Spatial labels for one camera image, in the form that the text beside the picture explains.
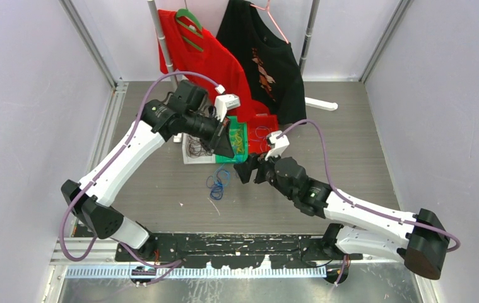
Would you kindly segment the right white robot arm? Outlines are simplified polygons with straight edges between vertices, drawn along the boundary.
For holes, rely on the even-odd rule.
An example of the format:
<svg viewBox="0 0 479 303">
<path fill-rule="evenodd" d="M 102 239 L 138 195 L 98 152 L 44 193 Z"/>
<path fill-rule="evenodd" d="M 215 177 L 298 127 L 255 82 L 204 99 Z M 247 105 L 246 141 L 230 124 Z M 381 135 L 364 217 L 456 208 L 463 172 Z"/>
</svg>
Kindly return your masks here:
<svg viewBox="0 0 479 303">
<path fill-rule="evenodd" d="M 368 254 L 399 261 L 429 280 L 441 277 L 450 240 L 433 211 L 393 210 L 337 191 L 309 177 L 292 157 L 252 154 L 234 169 L 242 183 L 267 182 L 301 213 L 330 220 L 322 238 L 329 259 Z"/>
</svg>

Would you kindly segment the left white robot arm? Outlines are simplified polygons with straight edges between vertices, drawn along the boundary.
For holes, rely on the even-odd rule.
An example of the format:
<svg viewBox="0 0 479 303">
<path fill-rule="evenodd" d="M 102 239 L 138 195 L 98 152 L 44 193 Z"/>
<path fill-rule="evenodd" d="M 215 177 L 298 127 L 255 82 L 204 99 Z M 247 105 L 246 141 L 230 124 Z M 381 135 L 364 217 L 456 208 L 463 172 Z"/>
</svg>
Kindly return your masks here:
<svg viewBox="0 0 479 303">
<path fill-rule="evenodd" d="M 204 88 L 183 80 L 164 101 L 145 102 L 139 120 L 132 123 L 125 138 L 86 176 L 62 185 L 70 212 L 97 238 L 124 243 L 142 261 L 153 257 L 156 245 L 150 232 L 112 204 L 139 166 L 176 134 L 199 138 L 202 147 L 214 155 L 234 156 L 227 112 L 240 105 L 240 98 L 221 94 L 203 109 L 207 96 Z"/>
</svg>

